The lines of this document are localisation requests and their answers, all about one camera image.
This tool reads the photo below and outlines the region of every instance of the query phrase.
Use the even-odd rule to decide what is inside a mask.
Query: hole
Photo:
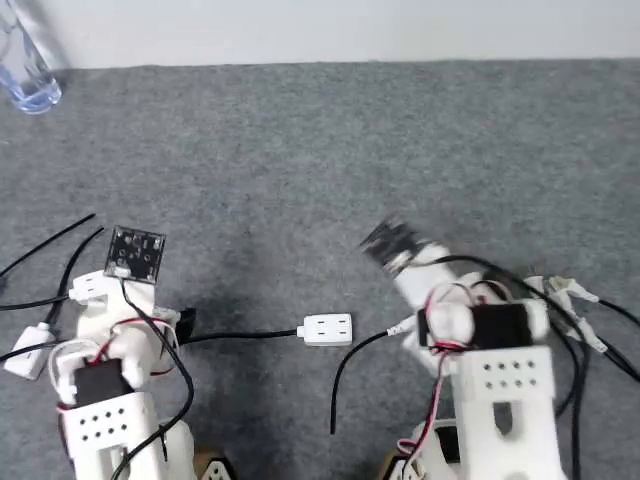
[[[493,404],[493,421],[502,435],[507,435],[513,428],[513,412],[511,403],[497,402]]]

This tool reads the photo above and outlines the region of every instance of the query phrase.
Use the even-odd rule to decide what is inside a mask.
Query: white cable
[[[53,385],[53,388],[58,393],[58,395],[60,395],[60,390],[58,388],[58,379],[56,378],[55,373],[55,358],[59,352],[73,345],[83,345],[85,348],[87,346],[91,347],[92,351],[87,352],[86,356],[95,356],[100,351],[100,345],[98,345],[98,343],[93,340],[89,340],[88,338],[74,338],[73,340],[68,340],[61,343],[60,345],[56,345],[55,347],[53,347],[53,350],[51,350],[49,359],[47,361],[47,370],[49,371],[49,380],[51,380],[51,385]]]

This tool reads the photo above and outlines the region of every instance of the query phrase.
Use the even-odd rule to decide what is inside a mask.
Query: gray carpet
[[[87,212],[168,234],[159,303],[200,312],[199,331],[291,328],[354,314],[356,338],[408,313],[357,249],[398,212],[456,252],[576,276],[640,312],[640,62],[137,68],[71,72],[61,104],[31,118],[0,104],[0,259]],[[2,302],[55,292],[85,226],[16,270]],[[108,235],[82,256],[98,269]],[[640,364],[640,331],[589,308]],[[2,315],[2,351],[45,310]],[[66,332],[77,310],[61,320]],[[558,344],[559,389],[570,364]],[[424,414],[432,379],[387,339],[349,365],[295,338],[184,349],[199,445],[242,479],[372,479]],[[153,387],[163,415],[177,375]],[[637,386],[594,359],[582,422],[586,480],[636,475]],[[2,374],[1,478],[70,478],[43,376]],[[443,414],[452,405],[447,391]],[[569,417],[559,424],[569,467]]]

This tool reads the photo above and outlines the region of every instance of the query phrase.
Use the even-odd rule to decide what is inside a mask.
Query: plastic water bottle
[[[62,92],[9,0],[0,0],[0,84],[25,113],[47,112]]]

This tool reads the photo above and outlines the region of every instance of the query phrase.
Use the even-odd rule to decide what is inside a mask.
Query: connector
[[[351,315],[330,313],[310,315],[304,318],[304,325],[298,327],[297,335],[304,343],[314,347],[351,345],[353,329]]]
[[[559,276],[551,277],[549,283],[556,290],[566,290],[570,295],[582,298],[587,302],[598,303],[600,297],[589,292],[586,288],[580,285],[575,278],[562,278]]]
[[[587,322],[587,319],[584,317],[578,317],[576,318],[576,320],[578,323],[578,328],[582,330],[582,333],[587,340],[587,345],[589,345],[598,353],[606,352],[608,350],[607,346],[602,342],[602,340],[600,340],[600,338],[598,338],[596,333],[593,331],[593,327],[589,324],[589,322]],[[580,336],[578,335],[578,332],[576,332],[575,328],[569,330],[566,335],[567,337],[571,337],[575,340],[580,341]]]
[[[582,331],[587,340],[587,345],[593,348],[598,353],[604,353],[607,351],[607,346],[602,343],[598,335],[593,331],[593,328],[587,322],[587,319],[584,317],[579,317],[576,311],[573,308],[573,303],[571,302],[571,297],[569,296],[568,290],[562,289],[553,292],[550,295],[552,300],[555,300],[558,305],[560,305],[563,310],[565,310],[571,317],[573,317],[578,325],[578,328]],[[580,341],[580,336],[576,332],[575,328],[568,325],[566,322],[562,322],[564,326],[564,334],[568,337],[571,337],[575,340]]]
[[[74,278],[73,288],[69,290],[69,298],[83,305],[86,305],[89,300],[105,295],[107,295],[107,288],[102,271]]]
[[[49,325],[46,323],[39,323],[37,327],[25,328],[18,341],[13,346],[13,351],[21,348],[30,347],[32,345],[38,345],[39,343],[50,342],[54,340],[54,336],[49,330]],[[23,377],[29,380],[37,380],[44,362],[47,359],[47,350],[33,350],[31,352],[23,353],[16,357],[10,358],[4,362],[4,369],[19,377]]]
[[[411,315],[410,317],[405,318],[397,325],[394,325],[391,328],[387,328],[387,334],[390,337],[394,335],[400,335],[401,333],[408,333],[413,331],[416,328],[417,319],[416,315]]]

